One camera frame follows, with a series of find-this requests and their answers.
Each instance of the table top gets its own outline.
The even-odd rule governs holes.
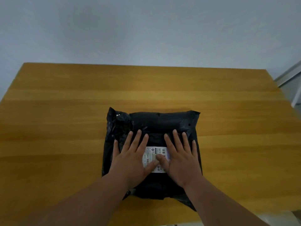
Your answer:
[[[301,123],[265,70],[25,63],[0,103],[1,225],[101,177],[110,106],[201,112],[209,181],[254,213],[301,209]],[[109,224],[198,220],[176,200],[130,196]]]

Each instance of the forearm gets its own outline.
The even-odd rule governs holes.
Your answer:
[[[105,175],[25,225],[106,225],[126,191],[124,182]]]
[[[205,226],[267,225],[202,176],[185,187],[185,192]]]

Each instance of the hand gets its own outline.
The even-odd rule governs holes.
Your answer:
[[[177,130],[173,130],[172,133],[175,140],[175,146],[172,144],[168,135],[164,135],[170,155],[170,162],[168,162],[167,159],[161,154],[157,154],[156,158],[159,160],[160,165],[167,172],[167,174],[179,186],[185,189],[185,187],[191,182],[202,176],[198,161],[197,144],[195,143],[195,140],[192,142],[191,152],[186,133],[182,133],[184,146],[178,137]]]
[[[118,141],[114,141],[113,160],[108,175],[124,180],[127,189],[139,185],[159,165],[159,161],[153,160],[145,168],[143,167],[142,157],[148,142],[148,134],[145,134],[138,146],[141,133],[141,130],[138,130],[131,144],[133,132],[130,131],[121,153],[119,153]]]

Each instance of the left hand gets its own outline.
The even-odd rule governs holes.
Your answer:
[[[138,146],[141,133],[141,130],[138,130],[131,144],[133,132],[130,131],[121,153],[119,153],[118,141],[114,141],[113,160],[108,175],[113,176],[115,179],[123,180],[127,189],[139,185],[159,164],[159,161],[154,160],[145,168],[143,167],[142,156],[148,142],[148,134],[145,134],[141,144]]]

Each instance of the right hand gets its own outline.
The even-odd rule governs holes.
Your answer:
[[[200,164],[198,161],[197,144],[195,140],[192,142],[192,151],[188,143],[187,135],[182,133],[182,145],[177,130],[172,131],[175,146],[172,144],[167,134],[164,139],[170,155],[170,162],[161,155],[157,154],[156,158],[160,162],[161,167],[167,174],[182,188],[191,184],[194,180],[202,176]]]

